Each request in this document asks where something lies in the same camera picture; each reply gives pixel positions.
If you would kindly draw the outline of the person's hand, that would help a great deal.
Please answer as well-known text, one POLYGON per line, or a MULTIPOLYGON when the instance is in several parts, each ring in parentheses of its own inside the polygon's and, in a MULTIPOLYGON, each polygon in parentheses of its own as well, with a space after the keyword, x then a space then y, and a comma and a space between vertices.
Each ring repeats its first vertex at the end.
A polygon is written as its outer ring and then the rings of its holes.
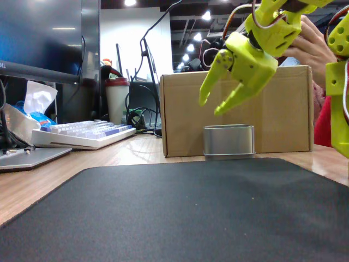
POLYGON ((313 81, 323 89, 326 88, 326 65, 337 61, 324 41, 324 35, 305 15, 301 16, 300 34, 282 55, 310 66, 313 81))

